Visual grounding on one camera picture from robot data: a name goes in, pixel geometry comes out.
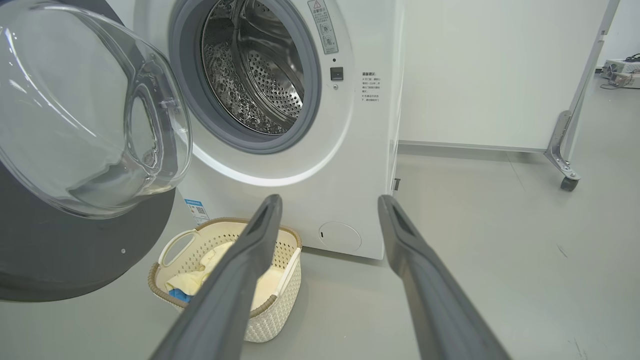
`stainless steel drum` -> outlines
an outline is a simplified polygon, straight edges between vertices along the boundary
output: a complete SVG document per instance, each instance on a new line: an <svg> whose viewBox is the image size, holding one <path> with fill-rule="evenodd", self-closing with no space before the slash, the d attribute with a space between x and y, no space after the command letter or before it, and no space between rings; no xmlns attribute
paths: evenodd
<svg viewBox="0 0 640 360"><path fill-rule="evenodd" d="M282 22L257 0L220 0L202 33L202 61L211 91L240 124L281 135L304 98L296 46Z"/></svg>

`metal frame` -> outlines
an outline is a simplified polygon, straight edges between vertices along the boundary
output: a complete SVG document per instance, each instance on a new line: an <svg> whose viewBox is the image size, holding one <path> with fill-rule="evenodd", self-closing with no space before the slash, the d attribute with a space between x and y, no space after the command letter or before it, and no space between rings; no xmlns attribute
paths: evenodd
<svg viewBox="0 0 640 360"><path fill-rule="evenodd" d="M604 45L604 36L609 32L619 4L620 0L609 0L609 4L602 18L602 23L598 29L598 36L593 43L587 64L584 67L580 83L578 84L578 89L573 96L570 110L563 111L558 116L556 128L545 151L545 156L564 175L562 185L560 186L564 190L573 191L577 186L578 180L580 180L580 175L571 168L569 162L573 155L573 149L575 148L575 137L578 133L579 124L578 118L585 94L593 79L596 62ZM563 150L567 149L568 155L565 159L565 157L563 157Z"/></svg>

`caster wheel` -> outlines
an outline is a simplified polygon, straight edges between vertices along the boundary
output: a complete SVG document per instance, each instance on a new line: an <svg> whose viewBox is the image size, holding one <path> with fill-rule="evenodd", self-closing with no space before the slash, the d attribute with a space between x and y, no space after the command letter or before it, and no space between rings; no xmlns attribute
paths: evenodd
<svg viewBox="0 0 640 360"><path fill-rule="evenodd" d="M562 184L560 184L560 189L566 190L568 192L572 192L576 186L578 186L578 180L573 180L566 177L562 180Z"/></svg>

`front-load washing machine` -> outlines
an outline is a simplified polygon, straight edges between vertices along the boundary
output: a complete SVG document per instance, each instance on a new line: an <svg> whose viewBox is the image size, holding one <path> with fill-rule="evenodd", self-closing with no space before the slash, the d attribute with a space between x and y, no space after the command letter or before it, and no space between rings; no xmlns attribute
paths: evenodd
<svg viewBox="0 0 640 360"><path fill-rule="evenodd" d="M270 193L305 246L383 257L403 78L403 2L111 0L167 54L191 110L179 186L198 223Z"/></svg>

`white partition panel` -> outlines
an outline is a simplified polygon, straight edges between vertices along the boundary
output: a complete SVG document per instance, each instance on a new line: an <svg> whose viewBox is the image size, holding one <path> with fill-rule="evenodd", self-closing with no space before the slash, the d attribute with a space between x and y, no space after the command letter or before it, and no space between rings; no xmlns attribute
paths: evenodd
<svg viewBox="0 0 640 360"><path fill-rule="evenodd" d="M400 141L546 149L609 0L408 0Z"/></svg>

